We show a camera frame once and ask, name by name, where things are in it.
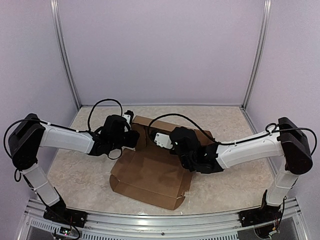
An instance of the open cardboard box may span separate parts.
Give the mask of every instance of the open cardboard box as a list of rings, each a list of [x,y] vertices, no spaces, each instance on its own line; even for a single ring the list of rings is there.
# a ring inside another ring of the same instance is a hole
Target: open cardboard box
[[[185,192],[190,188],[193,173],[184,169],[177,155],[156,146],[147,135],[152,119],[136,116],[132,129],[140,133],[135,151],[124,149],[122,156],[111,170],[110,186],[118,194],[161,207],[177,209],[185,200]],[[157,129],[169,134],[180,127],[163,121],[152,124],[151,131]],[[199,130],[195,133],[202,145],[210,144]]]

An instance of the marble patterned surface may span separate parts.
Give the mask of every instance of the marble patterned surface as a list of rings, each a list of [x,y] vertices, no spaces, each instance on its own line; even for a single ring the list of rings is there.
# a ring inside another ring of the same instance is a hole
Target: marble patterned surface
[[[155,118],[167,113],[188,116],[204,130],[210,130],[218,141],[240,139],[252,134],[238,107],[218,106],[133,106],[135,115]],[[72,127],[87,129],[91,108],[83,107]],[[120,114],[118,107],[97,107],[91,128],[102,126],[108,115]],[[166,117],[163,121],[193,127],[183,118]],[[118,152],[110,154],[114,158]],[[60,149],[52,163],[48,178],[68,207],[133,215],[189,215],[238,210],[261,204],[262,195],[273,176],[265,159],[246,162],[213,174],[196,173],[186,199],[176,210],[166,210],[113,192],[109,185],[110,171],[115,164],[107,156],[88,156]]]

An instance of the vertical metal post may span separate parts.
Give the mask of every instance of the vertical metal post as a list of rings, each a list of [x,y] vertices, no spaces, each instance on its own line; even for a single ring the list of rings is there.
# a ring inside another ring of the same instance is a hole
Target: vertical metal post
[[[268,28],[268,23],[269,23],[269,18],[270,18],[270,10],[271,10],[271,0],[264,0],[264,9],[263,9],[263,15],[262,15],[262,23],[261,23],[261,28],[260,28],[260,34],[259,34],[259,40],[258,40],[258,46],[255,52],[255,57],[254,57],[254,63],[250,75],[250,80],[249,84],[245,93],[245,97],[242,103],[242,107],[244,110],[247,109],[249,100],[252,95],[252,91],[256,82],[258,70],[259,70],[259,65],[261,61],[261,57],[263,54],[264,50],[264,45],[266,41],[266,36],[267,36],[267,28]]]
[[[63,67],[64,67],[65,74],[67,77],[68,85],[71,90],[74,104],[75,104],[77,110],[79,110],[82,105],[81,105],[79,94],[78,94],[78,91],[77,91],[77,88],[76,88],[76,85],[74,82],[74,78],[73,78],[73,75],[71,72],[69,59],[68,59],[67,51],[66,51],[66,46],[64,43],[64,36],[63,36],[63,32],[62,32],[61,20],[60,20],[60,15],[59,15],[58,0],[50,0],[50,4],[51,4],[51,11],[52,11],[55,34],[56,34],[57,41],[58,41],[58,46],[59,46],[59,50],[60,50],[60,54],[61,54]]]

